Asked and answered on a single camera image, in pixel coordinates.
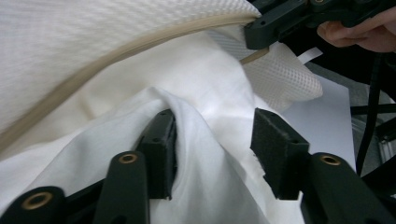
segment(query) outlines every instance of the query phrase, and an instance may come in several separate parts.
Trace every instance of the white fabric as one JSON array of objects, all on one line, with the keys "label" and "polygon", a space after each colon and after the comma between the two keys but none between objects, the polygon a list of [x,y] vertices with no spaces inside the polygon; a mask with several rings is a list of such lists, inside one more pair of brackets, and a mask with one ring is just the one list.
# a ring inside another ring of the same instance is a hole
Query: white fabric
[{"label": "white fabric", "polygon": [[244,0],[0,1],[0,136],[37,103],[49,96],[43,107],[56,106],[121,55],[259,16]]},{"label": "white fabric", "polygon": [[[238,60],[256,52],[246,48],[241,26],[221,27],[209,34]],[[311,49],[297,58],[286,45],[275,43],[267,55],[244,64],[244,69],[254,92],[271,108],[282,112],[293,102],[312,100],[322,95],[320,82],[304,66],[320,54],[320,50]]]},{"label": "white fabric", "polygon": [[0,209],[31,188],[70,194],[99,180],[110,158],[170,107],[177,180],[171,202],[150,202],[152,223],[266,223],[263,215],[303,223],[299,203],[275,200],[249,149],[256,106],[270,109],[207,35],[169,41],[108,67],[4,151]]},{"label": "white fabric", "polygon": [[284,44],[275,43],[260,59],[244,64],[252,88],[271,108],[282,112],[295,101],[323,94],[316,76]]}]

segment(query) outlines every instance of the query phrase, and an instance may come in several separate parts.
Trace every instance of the brass insert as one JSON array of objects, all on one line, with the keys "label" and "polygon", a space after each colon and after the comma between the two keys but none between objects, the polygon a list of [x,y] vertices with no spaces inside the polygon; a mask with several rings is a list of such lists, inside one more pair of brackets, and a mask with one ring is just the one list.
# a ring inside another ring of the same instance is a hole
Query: brass insert
[{"label": "brass insert", "polygon": [[135,154],[125,154],[119,158],[119,162],[123,164],[132,163],[137,160],[137,156]]},{"label": "brass insert", "polygon": [[321,156],[320,159],[329,165],[340,165],[341,162],[332,156]]},{"label": "brass insert", "polygon": [[22,208],[25,210],[34,210],[41,206],[46,205],[52,199],[52,194],[49,192],[39,192],[27,198]]}]

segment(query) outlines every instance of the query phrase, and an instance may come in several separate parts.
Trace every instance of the quilted fabric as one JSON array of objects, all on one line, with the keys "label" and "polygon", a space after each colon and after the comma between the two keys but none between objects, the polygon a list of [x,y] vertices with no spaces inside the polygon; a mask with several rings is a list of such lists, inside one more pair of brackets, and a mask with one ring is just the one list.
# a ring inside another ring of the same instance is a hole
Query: quilted fabric
[{"label": "quilted fabric", "polygon": [[244,69],[255,93],[278,112],[323,94],[316,76],[284,44],[274,44],[267,55]]},{"label": "quilted fabric", "polygon": [[107,65],[171,37],[258,16],[244,0],[1,1],[0,149]]}]

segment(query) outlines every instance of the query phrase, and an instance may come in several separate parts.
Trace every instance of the human hand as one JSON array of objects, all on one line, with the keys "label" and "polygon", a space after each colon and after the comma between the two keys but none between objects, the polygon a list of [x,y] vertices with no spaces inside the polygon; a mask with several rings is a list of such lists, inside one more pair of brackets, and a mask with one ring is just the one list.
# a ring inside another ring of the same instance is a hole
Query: human hand
[{"label": "human hand", "polygon": [[344,27],[340,21],[327,21],[318,27],[318,35],[338,47],[359,45],[375,52],[396,50],[396,7],[354,26]]}]

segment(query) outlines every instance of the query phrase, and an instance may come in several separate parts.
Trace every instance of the textured fabric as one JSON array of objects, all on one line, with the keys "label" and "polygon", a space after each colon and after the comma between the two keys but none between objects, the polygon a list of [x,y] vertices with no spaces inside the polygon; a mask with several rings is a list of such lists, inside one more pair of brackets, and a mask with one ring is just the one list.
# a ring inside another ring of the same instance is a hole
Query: textured fabric
[{"label": "textured fabric", "polygon": [[295,101],[312,100],[323,94],[315,75],[284,44],[274,44],[267,55],[244,68],[253,90],[278,112]]},{"label": "textured fabric", "polygon": [[[241,26],[221,27],[208,33],[241,62],[257,52],[246,48]],[[254,92],[281,112],[293,102],[312,100],[322,95],[319,81],[303,65],[319,55],[319,50],[312,49],[297,58],[287,46],[276,43],[268,55],[252,57],[244,68]]]},{"label": "textured fabric", "polygon": [[256,106],[270,109],[205,33],[169,41],[109,66],[0,154],[1,206],[37,186],[70,194],[94,183],[170,107],[179,172],[174,199],[150,202],[152,223],[303,223],[298,202],[274,198],[249,149]]},{"label": "textured fabric", "polygon": [[35,106],[32,119],[41,119],[126,55],[258,16],[243,0],[0,1],[0,134]]}]

